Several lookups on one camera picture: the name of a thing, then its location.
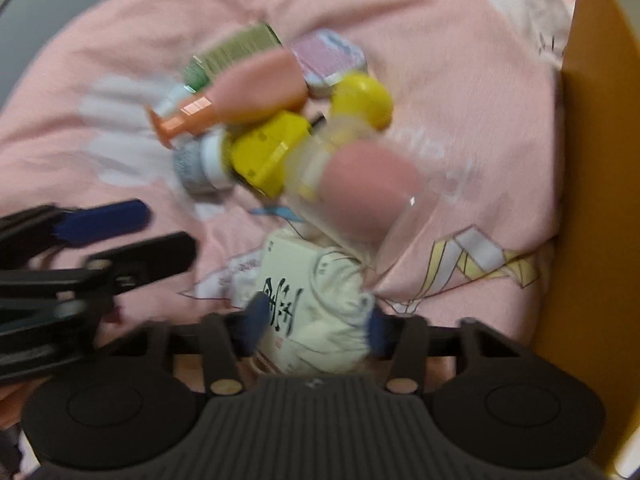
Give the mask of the white drawstring pouch with calligraphy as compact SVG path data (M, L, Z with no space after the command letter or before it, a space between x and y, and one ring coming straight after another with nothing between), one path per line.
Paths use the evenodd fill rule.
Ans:
M262 374L341 375L364 369L375 296L360 262L280 230L267 238L258 275L269 324L252 357Z

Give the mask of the small grey cream jar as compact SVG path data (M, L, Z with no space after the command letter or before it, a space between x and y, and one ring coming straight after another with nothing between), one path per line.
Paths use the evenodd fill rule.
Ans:
M186 192L194 196L208 195L234 187L228 147L229 135L224 128L201 136L178 136L172 150L172 164Z

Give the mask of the clear globe with pink ball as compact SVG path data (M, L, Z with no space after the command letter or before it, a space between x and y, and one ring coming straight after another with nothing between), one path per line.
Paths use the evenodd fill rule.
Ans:
M377 276L398 263L439 202L419 159L352 116L327 119L294 148L284 194L296 216Z

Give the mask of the yellow tape measure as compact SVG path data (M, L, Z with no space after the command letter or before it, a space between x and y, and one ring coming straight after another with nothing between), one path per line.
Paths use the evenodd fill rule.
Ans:
M296 146L310 136L311 124L299 114L280 112L249 128L232 144L231 166L250 188L278 197L285 180L285 162Z

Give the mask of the pink bottle orange cap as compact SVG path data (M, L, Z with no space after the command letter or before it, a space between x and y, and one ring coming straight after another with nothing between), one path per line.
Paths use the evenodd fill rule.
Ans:
M148 110L152 129L166 148L183 133L199 136L213 126L262 122L282 110L299 110L308 87L296 56L287 48L256 54L224 70L167 117Z

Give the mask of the orange cardboard box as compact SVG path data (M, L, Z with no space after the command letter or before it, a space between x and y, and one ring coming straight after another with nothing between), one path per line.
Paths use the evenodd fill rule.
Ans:
M534 349L600 396L593 461L639 428L639 0L576 0L562 67L565 172Z

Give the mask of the green striped carton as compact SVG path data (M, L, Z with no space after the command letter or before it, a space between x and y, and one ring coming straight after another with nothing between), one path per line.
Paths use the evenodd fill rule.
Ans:
M244 27L193 58L204 73L214 79L231 65L280 45L280 38L270 25L256 23Z

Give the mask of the square tin with pink label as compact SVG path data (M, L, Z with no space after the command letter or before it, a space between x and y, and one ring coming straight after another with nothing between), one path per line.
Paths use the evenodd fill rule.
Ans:
M307 32L288 44L297 58L313 99L325 99L351 72L367 73L363 50L332 29Z

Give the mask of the pink printed bed blanket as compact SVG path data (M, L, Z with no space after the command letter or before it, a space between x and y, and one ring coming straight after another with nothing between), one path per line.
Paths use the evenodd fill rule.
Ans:
M191 272L127 295L102 336L242 306L266 237L285 226L245 188L187 196L145 117L191 53L256 21L286 41L327 27L362 47L396 104L388 137L426 167L434 210L370 281L384 306L439 325L472 316L529 342L558 228L564 0L106 0L81 15L2 110L2 212L137 197L154 210L150 235L201 242Z

